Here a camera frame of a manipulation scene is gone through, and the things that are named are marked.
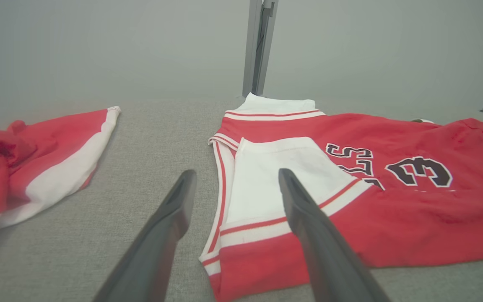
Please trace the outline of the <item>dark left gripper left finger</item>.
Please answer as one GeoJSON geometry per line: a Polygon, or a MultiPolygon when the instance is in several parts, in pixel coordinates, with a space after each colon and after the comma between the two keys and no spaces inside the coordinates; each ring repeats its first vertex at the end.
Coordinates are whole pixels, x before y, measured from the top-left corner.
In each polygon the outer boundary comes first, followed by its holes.
{"type": "Polygon", "coordinates": [[[177,243],[190,226],[196,171],[184,171],[117,262],[95,302],[163,302],[177,243]]]}

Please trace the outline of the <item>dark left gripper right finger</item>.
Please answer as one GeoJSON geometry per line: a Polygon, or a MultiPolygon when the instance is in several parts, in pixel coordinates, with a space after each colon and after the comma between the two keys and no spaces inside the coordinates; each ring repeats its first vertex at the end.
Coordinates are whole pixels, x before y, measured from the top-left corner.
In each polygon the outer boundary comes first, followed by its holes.
{"type": "Polygon", "coordinates": [[[289,169],[278,181],[288,225],[300,241],[316,302],[387,302],[373,275],[289,169]]]}

